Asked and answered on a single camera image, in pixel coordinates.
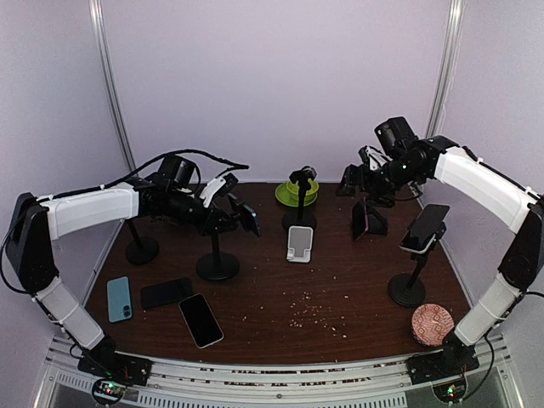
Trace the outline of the teal phone front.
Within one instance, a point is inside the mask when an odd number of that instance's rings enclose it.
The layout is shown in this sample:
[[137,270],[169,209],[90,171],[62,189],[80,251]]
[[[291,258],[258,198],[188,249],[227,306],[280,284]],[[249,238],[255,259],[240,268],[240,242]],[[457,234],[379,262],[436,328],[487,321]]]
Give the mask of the teal phone front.
[[126,276],[107,282],[108,321],[118,323],[133,317],[129,279]]

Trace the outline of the white phone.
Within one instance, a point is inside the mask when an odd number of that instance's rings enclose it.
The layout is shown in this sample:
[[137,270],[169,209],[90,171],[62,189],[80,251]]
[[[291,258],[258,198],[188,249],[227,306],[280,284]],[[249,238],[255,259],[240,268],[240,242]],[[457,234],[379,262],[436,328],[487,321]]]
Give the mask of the white phone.
[[224,339],[224,333],[201,293],[181,300],[178,304],[184,322],[198,349],[204,349]]

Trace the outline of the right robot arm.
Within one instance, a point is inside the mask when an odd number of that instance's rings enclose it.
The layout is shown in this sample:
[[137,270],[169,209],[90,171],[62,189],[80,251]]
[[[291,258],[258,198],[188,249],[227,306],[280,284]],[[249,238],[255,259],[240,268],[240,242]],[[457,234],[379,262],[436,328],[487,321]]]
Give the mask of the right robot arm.
[[436,368],[455,374],[473,356],[475,344],[511,314],[543,270],[543,196],[524,186],[474,154],[466,145],[445,136],[419,138],[402,117],[379,124],[380,146],[363,146],[360,161],[345,168],[338,196],[365,195],[367,203],[390,208],[398,192],[430,181],[449,198],[462,198],[464,208],[477,207],[502,229],[506,243],[496,275],[481,290],[470,310],[446,336],[436,356]]

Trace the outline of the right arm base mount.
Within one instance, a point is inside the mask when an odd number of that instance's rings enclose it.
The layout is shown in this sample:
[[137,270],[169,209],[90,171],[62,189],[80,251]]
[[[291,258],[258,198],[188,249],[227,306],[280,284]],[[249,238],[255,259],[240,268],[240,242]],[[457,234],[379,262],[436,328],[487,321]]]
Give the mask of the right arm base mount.
[[450,405],[468,395],[467,374],[479,368],[479,361],[475,357],[460,364],[450,364],[445,361],[442,352],[416,354],[405,363],[413,385],[430,383],[434,397]]

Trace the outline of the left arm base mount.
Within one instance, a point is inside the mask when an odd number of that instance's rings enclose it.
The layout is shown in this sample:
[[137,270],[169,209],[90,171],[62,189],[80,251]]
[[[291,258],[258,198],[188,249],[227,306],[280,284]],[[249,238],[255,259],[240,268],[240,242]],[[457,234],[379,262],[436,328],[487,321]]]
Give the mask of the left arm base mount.
[[103,406],[112,406],[119,403],[132,386],[143,387],[147,384],[152,365],[152,361],[145,358],[115,353],[110,368],[105,363],[83,356],[77,369],[96,377],[90,390],[94,401]]

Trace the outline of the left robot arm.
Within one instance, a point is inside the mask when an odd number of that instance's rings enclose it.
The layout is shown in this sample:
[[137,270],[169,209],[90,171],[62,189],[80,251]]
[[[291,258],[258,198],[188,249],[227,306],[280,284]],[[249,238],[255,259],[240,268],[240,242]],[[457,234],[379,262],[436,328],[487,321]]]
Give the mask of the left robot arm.
[[238,180],[235,170],[247,165],[208,154],[226,170],[204,186],[190,189],[197,166],[185,160],[189,150],[173,150],[148,160],[159,165],[145,178],[137,171],[94,187],[56,195],[19,195],[8,232],[1,244],[1,259],[14,269],[19,287],[12,292],[29,296],[64,329],[82,351],[83,358],[103,377],[122,370],[114,340],[84,309],[63,283],[55,265],[53,241],[79,230],[134,218],[167,218],[192,224],[201,235],[216,237],[243,227],[261,234],[256,213],[232,194]]

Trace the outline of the teal phone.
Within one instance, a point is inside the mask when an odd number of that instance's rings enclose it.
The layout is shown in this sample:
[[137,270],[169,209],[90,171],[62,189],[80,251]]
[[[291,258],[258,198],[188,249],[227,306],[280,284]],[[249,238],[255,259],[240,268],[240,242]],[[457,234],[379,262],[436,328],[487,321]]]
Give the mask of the teal phone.
[[260,237],[262,230],[257,213],[246,203],[241,204],[238,213],[242,228],[246,232],[252,232],[255,236]]
[[126,276],[107,282],[108,321],[118,323],[133,317],[129,279]]

